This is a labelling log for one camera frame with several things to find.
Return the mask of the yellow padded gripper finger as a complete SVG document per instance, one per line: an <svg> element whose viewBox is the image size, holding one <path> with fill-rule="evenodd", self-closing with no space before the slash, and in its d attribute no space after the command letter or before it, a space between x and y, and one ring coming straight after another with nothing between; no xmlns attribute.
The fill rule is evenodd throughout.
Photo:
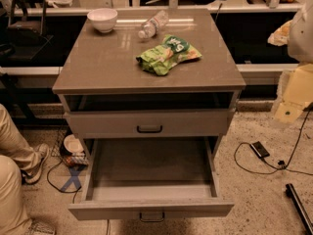
<svg viewBox="0 0 313 235"><path fill-rule="evenodd" d="M283 71L273 104L274 119L293 123L313 103L313 65L299 64L295 70Z"/></svg>

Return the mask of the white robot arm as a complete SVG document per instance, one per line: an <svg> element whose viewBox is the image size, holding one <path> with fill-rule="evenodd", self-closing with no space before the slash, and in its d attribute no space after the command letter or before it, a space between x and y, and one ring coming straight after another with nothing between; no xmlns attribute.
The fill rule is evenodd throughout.
<svg viewBox="0 0 313 235"><path fill-rule="evenodd" d="M299 61L295 70L282 73L272 108L275 120L292 123L313 103L313 2L306 2L267 42L287 44L289 56Z"/></svg>

